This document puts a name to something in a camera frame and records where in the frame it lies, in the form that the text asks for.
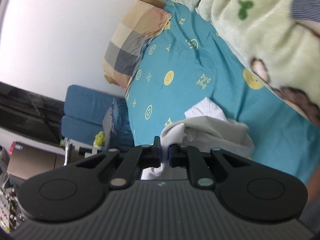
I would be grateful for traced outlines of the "white shirt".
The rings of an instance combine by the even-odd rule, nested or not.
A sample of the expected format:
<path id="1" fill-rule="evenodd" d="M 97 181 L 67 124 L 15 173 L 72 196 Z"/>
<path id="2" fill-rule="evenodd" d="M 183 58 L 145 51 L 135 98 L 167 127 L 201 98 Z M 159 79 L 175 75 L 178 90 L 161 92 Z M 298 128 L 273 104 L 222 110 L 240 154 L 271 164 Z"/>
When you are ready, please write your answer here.
<path id="1" fill-rule="evenodd" d="M 205 97 L 185 113 L 185 119 L 167 125 L 160 134 L 162 158 L 159 168 L 146 168 L 142 180 L 186 179 L 186 169 L 169 166 L 169 147 L 173 144 L 195 146 L 201 152 L 221 148 L 242 157 L 254 151 L 253 140 L 248 135 L 249 127 L 227 119 L 222 109 Z"/>

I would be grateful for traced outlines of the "grey cushion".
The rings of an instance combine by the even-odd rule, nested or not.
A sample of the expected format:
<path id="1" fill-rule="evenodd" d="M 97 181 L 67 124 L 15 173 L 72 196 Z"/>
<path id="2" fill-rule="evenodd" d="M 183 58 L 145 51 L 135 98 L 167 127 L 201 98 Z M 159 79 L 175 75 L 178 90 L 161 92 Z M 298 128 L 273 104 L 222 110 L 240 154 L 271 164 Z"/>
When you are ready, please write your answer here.
<path id="1" fill-rule="evenodd" d="M 119 148 L 119 132 L 117 131 L 118 124 L 118 110 L 116 102 L 107 110 L 103 119 L 103 132 L 105 134 L 104 146 L 105 148 Z"/>

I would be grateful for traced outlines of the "blue sofa chair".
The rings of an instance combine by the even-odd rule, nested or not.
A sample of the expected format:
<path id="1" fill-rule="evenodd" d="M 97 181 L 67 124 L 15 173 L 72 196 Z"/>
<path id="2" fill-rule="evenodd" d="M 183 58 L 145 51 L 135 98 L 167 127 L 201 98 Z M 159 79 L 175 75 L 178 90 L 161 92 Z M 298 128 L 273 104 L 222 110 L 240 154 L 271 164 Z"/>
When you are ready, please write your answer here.
<path id="1" fill-rule="evenodd" d="M 83 144 L 93 145 L 95 135 L 103 131 L 103 119 L 114 101 L 118 110 L 118 149 L 127 152 L 135 143 L 125 99 L 79 85 L 70 85 L 67 89 L 61 134 Z"/>

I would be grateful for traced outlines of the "cardboard box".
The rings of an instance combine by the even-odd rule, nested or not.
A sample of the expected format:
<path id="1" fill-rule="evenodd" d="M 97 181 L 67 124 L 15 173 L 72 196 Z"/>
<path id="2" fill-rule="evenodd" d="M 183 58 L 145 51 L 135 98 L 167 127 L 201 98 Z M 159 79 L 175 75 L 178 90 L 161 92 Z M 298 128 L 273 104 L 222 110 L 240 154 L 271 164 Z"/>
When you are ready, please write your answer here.
<path id="1" fill-rule="evenodd" d="M 27 180 L 65 163 L 65 156 L 35 148 L 21 142 L 13 142 L 7 173 L 11 176 Z"/>

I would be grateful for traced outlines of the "black tv screen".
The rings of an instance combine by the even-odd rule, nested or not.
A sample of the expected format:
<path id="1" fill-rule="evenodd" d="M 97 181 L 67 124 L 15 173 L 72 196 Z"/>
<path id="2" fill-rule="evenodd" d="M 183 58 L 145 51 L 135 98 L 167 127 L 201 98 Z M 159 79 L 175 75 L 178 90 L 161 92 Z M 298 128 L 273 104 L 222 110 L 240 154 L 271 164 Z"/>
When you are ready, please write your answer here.
<path id="1" fill-rule="evenodd" d="M 60 146 L 64 102 L 1 83 L 1 128 Z"/>

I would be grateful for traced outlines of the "teal patterned bed sheet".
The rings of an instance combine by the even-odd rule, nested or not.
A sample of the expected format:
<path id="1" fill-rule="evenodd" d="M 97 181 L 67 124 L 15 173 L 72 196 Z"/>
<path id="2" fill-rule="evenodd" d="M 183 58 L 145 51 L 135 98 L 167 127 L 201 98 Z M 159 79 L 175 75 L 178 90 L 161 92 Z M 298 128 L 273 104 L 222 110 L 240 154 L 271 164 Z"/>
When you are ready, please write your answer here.
<path id="1" fill-rule="evenodd" d="M 146 48 L 127 107 L 136 145 L 150 144 L 204 98 L 248 126 L 252 159 L 308 182 L 319 165 L 319 129 L 258 82 L 214 27 L 167 1 L 168 27 Z"/>

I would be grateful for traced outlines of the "plaid pillow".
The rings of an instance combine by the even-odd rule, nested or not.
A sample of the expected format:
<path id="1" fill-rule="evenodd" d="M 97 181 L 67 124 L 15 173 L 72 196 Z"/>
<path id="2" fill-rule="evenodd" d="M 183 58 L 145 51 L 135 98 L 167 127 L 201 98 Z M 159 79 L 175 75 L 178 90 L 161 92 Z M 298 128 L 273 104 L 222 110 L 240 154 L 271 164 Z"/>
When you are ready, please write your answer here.
<path id="1" fill-rule="evenodd" d="M 168 25 L 172 14 L 160 0 L 136 0 L 118 24 L 106 50 L 105 79 L 126 91 L 151 41 Z"/>

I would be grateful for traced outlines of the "light green fleece blanket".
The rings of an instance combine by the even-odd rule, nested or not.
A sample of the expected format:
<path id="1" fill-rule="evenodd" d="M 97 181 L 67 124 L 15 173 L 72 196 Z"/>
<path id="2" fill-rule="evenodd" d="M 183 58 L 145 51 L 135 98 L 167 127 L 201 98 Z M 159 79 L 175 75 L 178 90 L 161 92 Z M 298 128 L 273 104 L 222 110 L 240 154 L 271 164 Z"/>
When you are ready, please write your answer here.
<path id="1" fill-rule="evenodd" d="M 210 22 L 269 90 L 319 125 L 319 0 L 171 0 Z"/>

